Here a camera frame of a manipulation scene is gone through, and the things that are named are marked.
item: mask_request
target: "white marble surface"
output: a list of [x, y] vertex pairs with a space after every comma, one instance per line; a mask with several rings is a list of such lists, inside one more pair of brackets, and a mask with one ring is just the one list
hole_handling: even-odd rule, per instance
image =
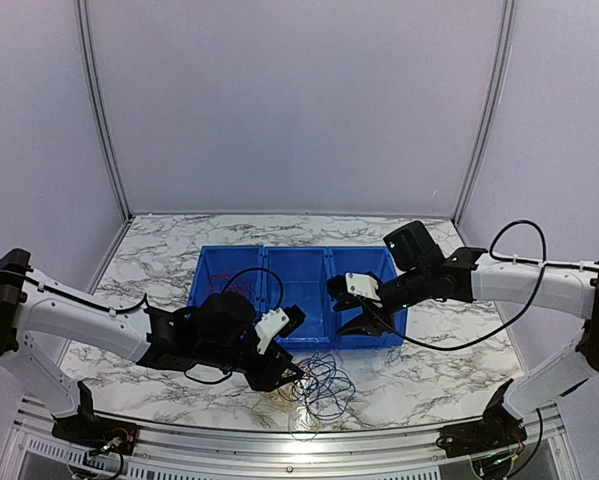
[[[148, 292], [152, 304], [185, 305], [203, 245], [382, 245], [407, 218], [318, 216], [145, 216], [135, 220], [97, 295], [130, 304]], [[448, 221], [425, 222], [448, 254], [461, 241]], [[424, 302], [410, 309], [408, 334], [453, 345], [501, 325], [491, 303]], [[505, 332], [470, 349], [443, 353], [404, 344], [386, 350], [336, 353], [355, 382], [350, 408], [327, 430], [416, 425], [478, 415], [495, 388], [521, 373]], [[73, 342], [62, 367], [91, 388], [99, 410], [163, 422], [286, 431], [296, 412], [281, 411], [268, 394], [249, 390], [236, 374], [217, 386], [181, 373], [151, 371]], [[219, 372], [195, 369], [200, 378]]]

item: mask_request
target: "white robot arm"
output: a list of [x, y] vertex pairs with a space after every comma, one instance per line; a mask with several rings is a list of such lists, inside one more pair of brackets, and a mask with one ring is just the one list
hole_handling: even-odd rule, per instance
[[[115, 430], [134, 437], [136, 425], [96, 416], [88, 388], [63, 373], [32, 332], [94, 345], [157, 370], [208, 365], [223, 371], [224, 379], [240, 372], [253, 390], [271, 391], [303, 374], [274, 341], [304, 321], [296, 305], [273, 310], [256, 324], [252, 304], [232, 292], [175, 312], [150, 306], [146, 297], [117, 308], [32, 269], [29, 258], [15, 249], [0, 260], [0, 365], [46, 405], [58, 438], [97, 447]], [[124, 442], [122, 453], [132, 447]]]
[[585, 320], [582, 333], [563, 350], [526, 375], [503, 384], [486, 407], [482, 420], [443, 427], [438, 446], [448, 457], [479, 454], [525, 440], [524, 416], [599, 375], [599, 262], [571, 264], [504, 258], [468, 247], [459, 248], [446, 258], [421, 222], [401, 227], [384, 241], [397, 266], [406, 273], [385, 283], [372, 274], [358, 273], [328, 282], [330, 295], [338, 301], [335, 310], [362, 307], [361, 315], [339, 329], [341, 335], [376, 336], [389, 332], [441, 351], [460, 350], [483, 340], [439, 347], [396, 332], [392, 314], [427, 299], [505, 301], [525, 305], [521, 313], [532, 305]]

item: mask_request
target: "white wall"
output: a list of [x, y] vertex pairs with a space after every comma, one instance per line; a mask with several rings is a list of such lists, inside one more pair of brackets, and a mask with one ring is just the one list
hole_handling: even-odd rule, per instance
[[91, 2], [135, 212], [450, 216], [502, 2]]
[[[0, 257], [26, 248], [36, 267], [85, 288], [121, 217], [77, 39], [73, 2], [0, 0]], [[0, 368], [0, 457], [21, 393]]]
[[[507, 85], [467, 216], [470, 243], [508, 221], [545, 229], [555, 260], [599, 258], [599, 1], [521, 2]], [[538, 255], [527, 230], [502, 250]], [[505, 307], [510, 316], [519, 307]], [[581, 320], [534, 310], [513, 329], [529, 366]], [[582, 478], [599, 480], [599, 378], [560, 402]]]

